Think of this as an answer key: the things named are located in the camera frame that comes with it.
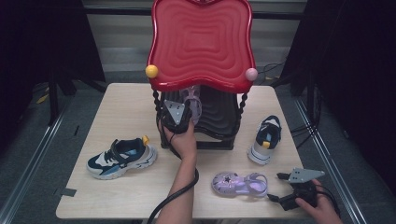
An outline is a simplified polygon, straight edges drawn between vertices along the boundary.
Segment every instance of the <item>sandal strap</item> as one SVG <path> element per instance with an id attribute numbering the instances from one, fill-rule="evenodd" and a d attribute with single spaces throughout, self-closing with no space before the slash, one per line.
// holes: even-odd
<path id="1" fill-rule="evenodd" d="M 201 100 L 199 99 L 198 96 L 194 95 L 191 92 L 189 92 L 189 95 L 184 98 L 184 102 L 186 102 L 187 100 L 190 100 L 190 102 L 191 102 L 190 106 L 193 106 L 193 108 L 198 107 L 197 109 L 192 109 L 191 110 L 191 112 L 192 112 L 192 120 L 194 121 L 194 124 L 196 124 L 196 122 L 198 122 L 198 119 L 202 115 L 202 103 L 201 103 Z"/>
<path id="2" fill-rule="evenodd" d="M 188 93 L 188 95 L 184 97 L 184 102 L 186 102 L 186 100 L 196 100 L 199 105 L 201 105 L 201 100 L 198 96 L 195 95 L 195 90 L 184 89 L 183 91 L 186 91 Z"/>
<path id="3" fill-rule="evenodd" d="M 265 181 L 257 179 L 257 177 L 259 177 L 259 176 L 264 177 Z M 265 175 L 260 174 L 260 173 L 253 173 L 253 174 L 245 176 L 244 181 L 245 181 L 247 188 L 250 192 L 254 192 L 255 194 L 266 194 L 268 186 L 267 186 L 267 177 Z M 250 183 L 264 184 L 265 189 L 264 190 L 256 190 L 250 186 Z"/>

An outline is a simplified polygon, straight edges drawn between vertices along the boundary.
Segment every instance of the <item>black curtain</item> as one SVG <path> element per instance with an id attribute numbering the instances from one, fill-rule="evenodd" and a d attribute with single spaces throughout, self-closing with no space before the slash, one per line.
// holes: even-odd
<path id="1" fill-rule="evenodd" d="M 346 1 L 315 76 L 326 105 L 394 195 L 395 11 L 394 1 Z"/>
<path id="2" fill-rule="evenodd" d="M 0 2 L 0 146 L 18 127 L 37 83 L 54 75 L 66 94 L 72 79 L 106 81 L 80 0 Z"/>

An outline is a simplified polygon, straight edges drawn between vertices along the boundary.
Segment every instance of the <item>translucent purple sandal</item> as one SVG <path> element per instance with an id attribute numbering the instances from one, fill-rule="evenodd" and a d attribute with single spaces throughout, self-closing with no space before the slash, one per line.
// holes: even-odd
<path id="1" fill-rule="evenodd" d="M 240 177 L 236 173 L 223 172 L 215 176 L 212 188 L 224 196 L 250 195 L 264 197 L 267 195 L 267 178 L 263 174 L 253 173 Z"/>

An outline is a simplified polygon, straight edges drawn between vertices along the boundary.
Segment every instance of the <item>navy and white sneaker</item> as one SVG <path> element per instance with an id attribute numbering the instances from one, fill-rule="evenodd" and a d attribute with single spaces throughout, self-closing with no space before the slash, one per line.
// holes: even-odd
<path id="1" fill-rule="evenodd" d="M 248 157 L 260 165 L 267 164 L 280 141 L 280 121 L 277 116 L 270 116 L 262 121 L 257 131 L 253 146 L 247 150 Z"/>
<path id="2" fill-rule="evenodd" d="M 142 169 L 157 159 L 157 149 L 149 145 L 146 136 L 134 140 L 115 140 L 108 151 L 87 162 L 90 174 L 98 179 L 115 179 L 129 169 Z"/>

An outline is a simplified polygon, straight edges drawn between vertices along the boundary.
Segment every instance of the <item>red tray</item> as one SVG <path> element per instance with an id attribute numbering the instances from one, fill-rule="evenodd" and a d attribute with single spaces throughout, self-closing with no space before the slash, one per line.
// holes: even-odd
<path id="1" fill-rule="evenodd" d="M 246 0 L 156 0 L 154 37 L 148 64 L 157 91 L 207 85 L 220 91 L 248 92 L 255 68 L 250 46 L 251 8 Z"/>

